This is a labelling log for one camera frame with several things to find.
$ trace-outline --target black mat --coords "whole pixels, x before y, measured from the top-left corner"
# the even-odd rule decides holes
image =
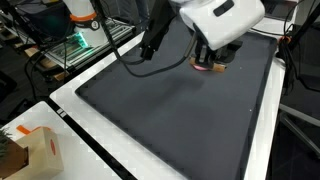
[[[179,60],[191,36],[176,20],[149,72]],[[199,72],[188,62],[169,72],[135,78],[114,62],[77,90],[93,108],[187,178],[244,176],[276,40],[248,33],[225,73]],[[133,48],[125,56],[138,59]]]

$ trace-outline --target floor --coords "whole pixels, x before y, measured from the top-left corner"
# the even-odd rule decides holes
[[[115,0],[108,2],[112,13],[117,14]],[[0,70],[11,76],[18,83],[17,89],[5,101],[0,103],[1,120],[8,119],[7,116],[23,99],[32,100],[31,86],[23,72],[26,61],[27,58],[25,56],[18,55],[11,47],[4,46],[0,49]],[[37,87],[44,91],[43,93],[38,92],[39,95],[48,95],[61,86],[56,82],[44,82],[38,73],[34,73],[34,79]],[[305,91],[300,83],[296,83],[291,96],[283,98],[282,102],[298,104],[299,101],[305,105],[298,108],[301,108],[301,110],[308,109],[307,114],[320,119],[320,93]],[[320,128],[298,120],[296,122],[320,146]],[[279,123],[272,145],[267,179],[320,180],[320,161],[314,159],[309,152],[308,148],[291,131]]]

